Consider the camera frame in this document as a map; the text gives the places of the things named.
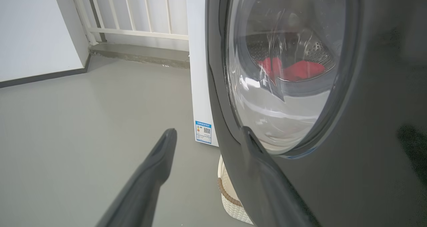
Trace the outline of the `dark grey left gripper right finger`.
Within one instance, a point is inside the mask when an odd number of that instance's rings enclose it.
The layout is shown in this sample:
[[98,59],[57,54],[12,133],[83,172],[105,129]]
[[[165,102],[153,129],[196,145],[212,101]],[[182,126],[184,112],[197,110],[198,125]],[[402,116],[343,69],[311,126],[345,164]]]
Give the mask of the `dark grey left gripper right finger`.
[[258,193],[256,207],[267,227],[313,227],[315,217],[294,186],[248,126],[241,127],[248,178]]

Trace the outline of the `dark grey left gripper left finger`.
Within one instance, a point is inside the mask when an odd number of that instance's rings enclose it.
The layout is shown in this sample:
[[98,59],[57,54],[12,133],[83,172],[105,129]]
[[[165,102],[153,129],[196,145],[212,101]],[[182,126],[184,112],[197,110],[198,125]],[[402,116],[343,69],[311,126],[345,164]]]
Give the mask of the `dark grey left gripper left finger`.
[[168,179],[177,142],[169,128],[97,223],[98,227],[151,227],[160,187]]

